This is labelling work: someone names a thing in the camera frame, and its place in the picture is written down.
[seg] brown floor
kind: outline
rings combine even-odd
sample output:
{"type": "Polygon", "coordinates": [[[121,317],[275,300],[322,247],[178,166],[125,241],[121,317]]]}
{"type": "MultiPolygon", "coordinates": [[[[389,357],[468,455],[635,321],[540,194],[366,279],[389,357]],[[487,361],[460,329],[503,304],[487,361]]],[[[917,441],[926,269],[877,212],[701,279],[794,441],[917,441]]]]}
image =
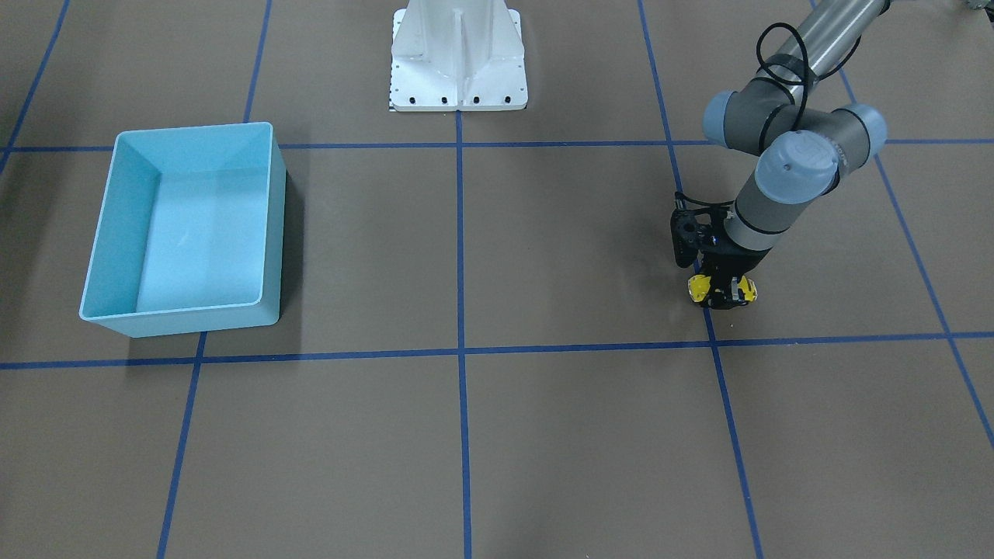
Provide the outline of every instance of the brown floor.
{"type": "Polygon", "coordinates": [[[811,104],[890,144],[703,314],[672,193],[740,188],[701,115],[805,0],[515,0],[529,106],[462,115],[387,111],[403,0],[8,4],[0,557],[990,556],[982,12],[873,24],[811,104]],[[290,177],[280,322],[81,321],[114,136],[244,119],[290,177]]]}

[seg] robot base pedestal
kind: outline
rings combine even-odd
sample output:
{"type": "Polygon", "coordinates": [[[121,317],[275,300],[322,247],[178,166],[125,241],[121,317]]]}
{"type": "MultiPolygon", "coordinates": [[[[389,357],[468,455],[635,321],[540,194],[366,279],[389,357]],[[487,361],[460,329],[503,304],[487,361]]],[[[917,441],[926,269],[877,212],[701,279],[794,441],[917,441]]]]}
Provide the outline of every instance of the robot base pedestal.
{"type": "Polygon", "coordinates": [[[392,53],[391,110],[518,110],[528,104],[521,15],[502,0],[413,0],[394,14],[392,53]]]}

